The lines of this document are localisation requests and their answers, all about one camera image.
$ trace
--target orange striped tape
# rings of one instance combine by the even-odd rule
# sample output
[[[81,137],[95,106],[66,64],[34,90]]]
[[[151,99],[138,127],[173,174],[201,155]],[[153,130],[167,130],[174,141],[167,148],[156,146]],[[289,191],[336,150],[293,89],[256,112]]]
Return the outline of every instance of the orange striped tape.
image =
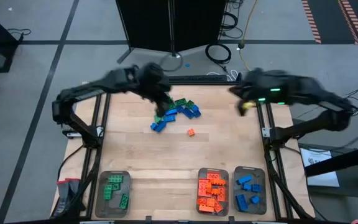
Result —
[[[305,10],[306,17],[308,18],[309,25],[311,27],[311,31],[313,33],[314,41],[321,44],[320,33],[318,32],[316,23],[314,22],[313,15],[311,13],[309,2],[307,0],[302,0],[303,9]]]
[[[354,13],[350,2],[348,0],[338,0],[338,3],[340,5],[340,7],[344,8],[344,10],[346,11],[347,15],[349,16],[350,20],[352,21],[352,24],[354,25],[354,27],[356,28],[356,31],[358,33],[358,18],[356,16],[356,14]],[[344,13],[344,17],[345,17],[346,21],[349,21],[346,13]]]

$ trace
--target wooden tabletop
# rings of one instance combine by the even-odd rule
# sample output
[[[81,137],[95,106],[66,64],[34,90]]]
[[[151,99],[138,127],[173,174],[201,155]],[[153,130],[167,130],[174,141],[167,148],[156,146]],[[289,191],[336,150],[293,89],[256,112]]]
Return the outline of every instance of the wooden tabletop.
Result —
[[[256,109],[240,117],[234,109],[238,100],[227,91],[227,86],[174,86],[170,92],[174,100],[194,101],[202,113],[200,118],[188,119],[178,114],[160,133],[150,129],[155,105],[133,93],[113,95],[105,131],[99,174],[107,170],[126,170],[132,177],[131,202],[124,218],[115,220],[275,220],[271,191],[266,181],[267,212],[251,215],[235,211],[232,191],[229,191],[229,214],[226,217],[202,215],[196,211],[198,170],[202,167],[225,169],[232,173],[237,166],[263,169],[268,178],[264,149]],[[95,99],[78,104],[76,114],[90,124]],[[272,105],[276,126],[292,125],[290,110],[285,105]],[[189,137],[187,130],[195,135]],[[66,155],[82,144],[80,139],[69,140]],[[298,149],[295,140],[288,147]],[[60,179],[80,178],[85,150],[73,156],[63,167]],[[282,149],[287,185],[300,205],[314,216],[308,198],[305,173],[299,154]],[[88,190],[84,204],[88,201]],[[282,216],[285,207],[282,193],[277,188]],[[100,219],[93,213],[93,219]]]

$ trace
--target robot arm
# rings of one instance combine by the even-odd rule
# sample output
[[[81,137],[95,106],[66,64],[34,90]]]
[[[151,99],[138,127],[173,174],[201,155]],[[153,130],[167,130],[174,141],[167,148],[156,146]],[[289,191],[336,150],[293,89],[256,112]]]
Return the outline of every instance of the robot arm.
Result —
[[[156,113],[163,116],[169,107],[169,97],[165,92],[170,90],[168,77],[156,63],[148,63],[142,68],[134,65],[111,70],[100,80],[62,90],[52,103],[53,120],[57,124],[66,124],[78,131],[82,135],[85,146],[96,147],[99,144],[96,128],[85,124],[74,113],[75,103],[103,93],[131,91],[155,102]]]

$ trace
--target blue lego brick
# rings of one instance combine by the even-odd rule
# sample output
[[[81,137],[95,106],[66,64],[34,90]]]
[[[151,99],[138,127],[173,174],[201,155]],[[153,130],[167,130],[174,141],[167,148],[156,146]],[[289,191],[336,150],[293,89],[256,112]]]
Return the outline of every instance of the blue lego brick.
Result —
[[[250,191],[250,190],[251,190],[251,185],[246,184],[246,183],[243,183],[242,189],[243,189],[243,190],[246,190],[246,191]]]
[[[190,109],[191,109],[193,112],[196,112],[196,111],[199,110],[199,109],[198,109],[198,106],[196,106],[196,105],[191,106]]]
[[[201,112],[200,111],[194,111],[194,117],[198,118],[199,116],[201,116]]]
[[[255,196],[251,197],[249,200],[251,201],[251,203],[257,204],[257,203],[259,203],[260,199],[257,195],[255,195]]]
[[[189,119],[191,119],[191,118],[194,117],[193,112],[191,112],[191,110],[189,110],[189,109],[187,109],[187,108],[184,108],[182,112],[183,112]]]
[[[157,125],[157,128],[154,130],[158,133],[160,133],[167,125],[167,122],[166,121],[161,121],[158,125]]]
[[[246,183],[248,181],[252,180],[252,176],[251,175],[246,175],[244,177],[241,177],[240,179],[237,180],[237,184],[243,184]]]
[[[178,112],[178,113],[181,113],[182,111],[183,111],[183,107],[180,106],[180,105],[178,105],[178,106],[177,106],[177,112]]]
[[[251,185],[251,191],[252,192],[260,192],[261,191],[260,185],[259,184],[252,184]]]
[[[176,109],[172,109],[172,110],[168,110],[165,115],[173,115],[173,114],[177,114],[178,111]]]
[[[245,212],[248,209],[246,196],[244,196],[244,195],[236,195],[236,201],[237,201],[237,205],[239,207],[239,211]]]
[[[157,128],[157,124],[156,123],[152,123],[152,125],[150,125],[150,128],[152,128],[152,130],[155,130]]]
[[[165,122],[175,121],[175,115],[165,115],[164,116],[164,121]]]

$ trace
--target red object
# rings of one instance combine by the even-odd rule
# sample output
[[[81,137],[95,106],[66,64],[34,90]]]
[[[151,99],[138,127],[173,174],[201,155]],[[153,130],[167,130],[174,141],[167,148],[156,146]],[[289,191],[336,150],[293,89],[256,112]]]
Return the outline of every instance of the red object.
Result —
[[[199,209],[202,212],[214,212],[214,207],[208,207],[205,205],[200,205]]]
[[[195,135],[193,128],[190,128],[190,129],[187,131],[187,133],[189,134],[189,136]]]
[[[197,199],[197,205],[206,205],[206,200],[208,198],[198,197]]]
[[[218,189],[219,189],[218,201],[224,202],[226,200],[225,194],[224,194],[224,187],[218,187]]]
[[[212,189],[211,193],[213,195],[219,195],[219,189]]]
[[[223,210],[222,205],[215,199],[214,199],[214,209],[215,212],[220,212],[221,210]]]
[[[207,179],[220,179],[221,178],[221,174],[219,172],[207,172],[206,173],[206,178]]]
[[[213,185],[225,185],[226,181],[222,179],[211,179]]]
[[[215,198],[207,198],[206,200],[206,206],[213,207],[215,206]]]
[[[207,196],[206,194],[206,182],[198,180],[198,196]]]

